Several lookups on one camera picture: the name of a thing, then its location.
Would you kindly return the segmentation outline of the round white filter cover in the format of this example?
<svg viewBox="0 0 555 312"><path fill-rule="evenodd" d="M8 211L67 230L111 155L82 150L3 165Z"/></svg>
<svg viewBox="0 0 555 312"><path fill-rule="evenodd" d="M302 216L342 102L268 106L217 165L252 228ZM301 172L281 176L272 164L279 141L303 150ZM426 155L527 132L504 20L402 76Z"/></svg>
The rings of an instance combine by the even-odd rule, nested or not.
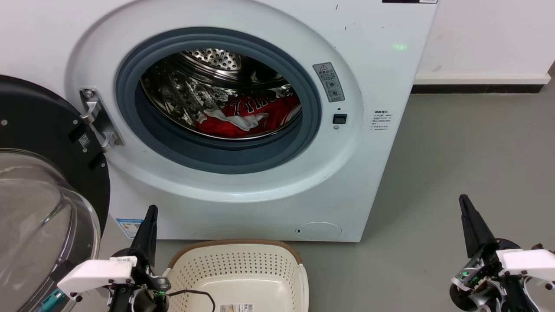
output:
<svg viewBox="0 0 555 312"><path fill-rule="evenodd" d="M337 241L342 229L329 222L309 222L300 225L295 233L299 238L307 241Z"/></svg>

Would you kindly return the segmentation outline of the grey warning sticker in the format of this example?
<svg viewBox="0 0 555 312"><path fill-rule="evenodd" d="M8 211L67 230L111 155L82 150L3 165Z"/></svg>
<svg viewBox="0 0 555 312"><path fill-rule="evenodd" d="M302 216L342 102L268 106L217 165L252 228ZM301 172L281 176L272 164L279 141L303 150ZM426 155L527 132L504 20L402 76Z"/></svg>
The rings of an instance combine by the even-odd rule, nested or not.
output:
<svg viewBox="0 0 555 312"><path fill-rule="evenodd" d="M319 63L313 65L313 69L323 85L328 101L330 103L345 101L343 88L333 64L331 62Z"/></svg>

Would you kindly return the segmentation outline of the silver metal door hinge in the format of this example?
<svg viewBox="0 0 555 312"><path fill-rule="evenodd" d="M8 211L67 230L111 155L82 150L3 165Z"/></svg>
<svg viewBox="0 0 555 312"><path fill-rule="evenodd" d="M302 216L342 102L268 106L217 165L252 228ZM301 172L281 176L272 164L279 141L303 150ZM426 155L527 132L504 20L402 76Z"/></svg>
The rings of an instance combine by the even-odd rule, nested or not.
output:
<svg viewBox="0 0 555 312"><path fill-rule="evenodd" d="M97 89L81 88L79 96L85 110L81 118L95 133L103 152L107 153L116 146L125 146Z"/></svg>

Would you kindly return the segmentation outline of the cream plastic laundry basket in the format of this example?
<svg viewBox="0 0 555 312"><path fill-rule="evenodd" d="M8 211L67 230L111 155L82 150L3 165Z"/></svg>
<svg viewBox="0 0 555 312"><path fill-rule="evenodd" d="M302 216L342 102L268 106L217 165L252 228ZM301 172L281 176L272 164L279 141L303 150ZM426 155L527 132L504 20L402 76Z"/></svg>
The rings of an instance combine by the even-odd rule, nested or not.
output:
<svg viewBox="0 0 555 312"><path fill-rule="evenodd" d="M169 262L168 312L219 312L252 303L255 312L309 312L307 271L299 253L275 240L230 239L193 244Z"/></svg>

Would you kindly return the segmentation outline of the blue energy label sticker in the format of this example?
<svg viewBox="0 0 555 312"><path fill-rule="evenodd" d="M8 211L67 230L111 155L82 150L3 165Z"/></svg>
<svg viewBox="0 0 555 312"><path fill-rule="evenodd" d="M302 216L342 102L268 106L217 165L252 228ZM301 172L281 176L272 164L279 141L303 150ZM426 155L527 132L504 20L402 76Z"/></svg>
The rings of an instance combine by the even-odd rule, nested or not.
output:
<svg viewBox="0 0 555 312"><path fill-rule="evenodd" d="M143 223L143 219L125 219L125 218L116 218L115 221L122 229L122 231L129 237L129 239L134 239L137 235L137 231L139 230L141 223Z"/></svg>

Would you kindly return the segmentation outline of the white wall baseboard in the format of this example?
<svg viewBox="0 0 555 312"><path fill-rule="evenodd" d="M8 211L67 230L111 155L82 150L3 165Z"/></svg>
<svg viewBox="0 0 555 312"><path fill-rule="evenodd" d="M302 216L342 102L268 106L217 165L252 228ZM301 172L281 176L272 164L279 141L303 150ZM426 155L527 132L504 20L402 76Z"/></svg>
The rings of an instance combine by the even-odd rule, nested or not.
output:
<svg viewBox="0 0 555 312"><path fill-rule="evenodd" d="M417 75L414 85L547 85L552 77L542 75Z"/></svg>

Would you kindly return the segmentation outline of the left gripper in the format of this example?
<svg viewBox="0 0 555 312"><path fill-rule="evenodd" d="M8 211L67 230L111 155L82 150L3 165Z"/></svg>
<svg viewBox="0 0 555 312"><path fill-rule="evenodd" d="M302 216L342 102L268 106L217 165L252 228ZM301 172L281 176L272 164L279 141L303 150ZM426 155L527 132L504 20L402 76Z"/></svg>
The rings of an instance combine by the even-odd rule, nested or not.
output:
<svg viewBox="0 0 555 312"><path fill-rule="evenodd" d="M131 247L113 254L115 257L136 257L137 264L122 282L109 281L108 312L167 312L171 288L168 280L153 273L158 233L158 207L149 205L146 216Z"/></svg>

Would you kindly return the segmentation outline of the stainless steel washing machine drum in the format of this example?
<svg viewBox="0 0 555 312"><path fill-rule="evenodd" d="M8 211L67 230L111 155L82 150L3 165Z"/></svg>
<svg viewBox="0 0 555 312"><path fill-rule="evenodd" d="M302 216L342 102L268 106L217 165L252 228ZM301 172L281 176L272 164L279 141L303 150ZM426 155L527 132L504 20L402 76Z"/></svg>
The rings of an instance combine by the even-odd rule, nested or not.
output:
<svg viewBox="0 0 555 312"><path fill-rule="evenodd" d="M200 114L206 109L222 108L230 97L297 96L291 84L268 65L224 49L196 48L165 57L143 73L140 83L160 114L189 132L216 140L257 140L273 136L289 128L302 115L301 111L273 132L244 138L200 132L196 128Z"/></svg>

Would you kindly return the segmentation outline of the white text label sticker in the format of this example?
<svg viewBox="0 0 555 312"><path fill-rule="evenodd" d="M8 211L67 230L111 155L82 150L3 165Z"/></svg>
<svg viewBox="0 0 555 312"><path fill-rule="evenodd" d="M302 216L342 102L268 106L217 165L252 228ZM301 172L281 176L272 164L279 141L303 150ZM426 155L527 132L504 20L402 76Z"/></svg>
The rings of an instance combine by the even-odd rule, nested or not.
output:
<svg viewBox="0 0 555 312"><path fill-rule="evenodd" d="M372 131L385 131L390 128L393 115L388 110L374 110L370 125Z"/></svg>

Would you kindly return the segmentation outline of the grey rubber door gasket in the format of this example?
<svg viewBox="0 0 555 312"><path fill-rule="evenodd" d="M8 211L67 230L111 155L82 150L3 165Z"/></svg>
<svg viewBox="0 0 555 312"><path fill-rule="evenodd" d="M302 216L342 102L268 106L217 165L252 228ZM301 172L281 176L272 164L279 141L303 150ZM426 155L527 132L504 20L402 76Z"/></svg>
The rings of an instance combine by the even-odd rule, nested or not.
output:
<svg viewBox="0 0 555 312"><path fill-rule="evenodd" d="M300 120L269 138L232 142L194 134L164 118L139 89L140 76L163 57L203 44L245 53L292 79L300 89ZM119 68L115 96L127 126L151 150L182 166L219 174L261 172L295 158L317 135L322 113L315 83L293 57L261 38L214 27L169 30L136 46Z"/></svg>

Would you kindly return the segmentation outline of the teal plastic connector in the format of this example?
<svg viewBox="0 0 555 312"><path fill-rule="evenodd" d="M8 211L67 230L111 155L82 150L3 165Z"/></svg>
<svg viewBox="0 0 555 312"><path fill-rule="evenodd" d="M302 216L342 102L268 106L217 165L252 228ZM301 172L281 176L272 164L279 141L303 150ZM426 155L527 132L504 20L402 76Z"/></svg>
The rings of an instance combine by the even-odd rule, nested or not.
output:
<svg viewBox="0 0 555 312"><path fill-rule="evenodd" d="M33 312L51 312L60 302L63 302L66 298L64 292L59 289L54 290L45 299L40 302L40 306L36 308Z"/></svg>

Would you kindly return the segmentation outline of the clear glass door bowl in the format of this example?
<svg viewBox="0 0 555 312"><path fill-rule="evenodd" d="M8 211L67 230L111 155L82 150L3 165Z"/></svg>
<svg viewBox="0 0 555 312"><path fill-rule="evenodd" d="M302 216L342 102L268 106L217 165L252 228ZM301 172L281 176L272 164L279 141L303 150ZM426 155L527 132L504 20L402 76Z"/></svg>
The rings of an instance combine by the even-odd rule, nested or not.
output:
<svg viewBox="0 0 555 312"><path fill-rule="evenodd" d="M0 151L0 312L33 312L76 265L96 259L92 205L53 166ZM67 296L51 312L71 312Z"/></svg>

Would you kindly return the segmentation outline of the white front-load washing machine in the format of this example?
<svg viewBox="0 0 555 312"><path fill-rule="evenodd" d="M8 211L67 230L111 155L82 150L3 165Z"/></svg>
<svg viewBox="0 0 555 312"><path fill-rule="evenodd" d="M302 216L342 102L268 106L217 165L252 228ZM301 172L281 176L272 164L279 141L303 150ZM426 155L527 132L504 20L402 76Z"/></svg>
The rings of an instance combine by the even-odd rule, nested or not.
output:
<svg viewBox="0 0 555 312"><path fill-rule="evenodd" d="M300 225L329 222L342 229L337 242L358 242L438 7L438 0L0 0L0 76L53 91L80 115L79 89L97 89L125 143L103 153L114 221L144 219L156 205L163 240L300 241ZM121 64L149 38L193 27L261 38L307 71L322 113L300 155L261 172L205 172L161 156L127 126L115 96ZM326 62L345 101L325 95L313 65ZM372 131L379 109L392 123ZM347 123L333 124L334 114L347 114Z"/></svg>

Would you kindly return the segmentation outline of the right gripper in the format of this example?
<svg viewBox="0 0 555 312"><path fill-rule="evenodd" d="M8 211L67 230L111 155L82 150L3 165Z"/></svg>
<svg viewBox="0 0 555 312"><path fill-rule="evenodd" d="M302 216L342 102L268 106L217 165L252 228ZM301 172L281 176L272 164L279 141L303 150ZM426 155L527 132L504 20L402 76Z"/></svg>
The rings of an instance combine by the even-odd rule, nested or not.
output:
<svg viewBox="0 0 555 312"><path fill-rule="evenodd" d="M540 312L529 295L525 274L502 273L498 251L519 246L496 239L466 194L459 196L460 216L469 261L451 280L450 298L464 312Z"/></svg>

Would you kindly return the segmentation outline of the black round washer door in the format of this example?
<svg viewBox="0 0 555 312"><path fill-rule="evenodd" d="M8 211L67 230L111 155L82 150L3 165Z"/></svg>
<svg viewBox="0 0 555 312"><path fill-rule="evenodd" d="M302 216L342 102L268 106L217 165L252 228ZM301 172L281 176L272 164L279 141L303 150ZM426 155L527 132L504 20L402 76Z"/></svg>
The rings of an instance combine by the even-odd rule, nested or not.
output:
<svg viewBox="0 0 555 312"><path fill-rule="evenodd" d="M91 144L83 149L78 138ZM44 87L0 76L0 151L34 155L53 166L95 210L105 229L110 201L106 158L78 110Z"/></svg>

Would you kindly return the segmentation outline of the red and white jersey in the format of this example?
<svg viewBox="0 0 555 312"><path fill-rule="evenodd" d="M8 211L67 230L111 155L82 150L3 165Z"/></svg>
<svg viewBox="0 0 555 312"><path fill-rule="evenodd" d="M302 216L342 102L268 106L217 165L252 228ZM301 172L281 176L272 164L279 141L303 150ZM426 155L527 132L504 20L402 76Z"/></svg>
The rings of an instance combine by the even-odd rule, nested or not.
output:
<svg viewBox="0 0 555 312"><path fill-rule="evenodd" d="M285 126L301 109L297 96L230 97L222 108L204 110L196 128L217 137L244 138Z"/></svg>

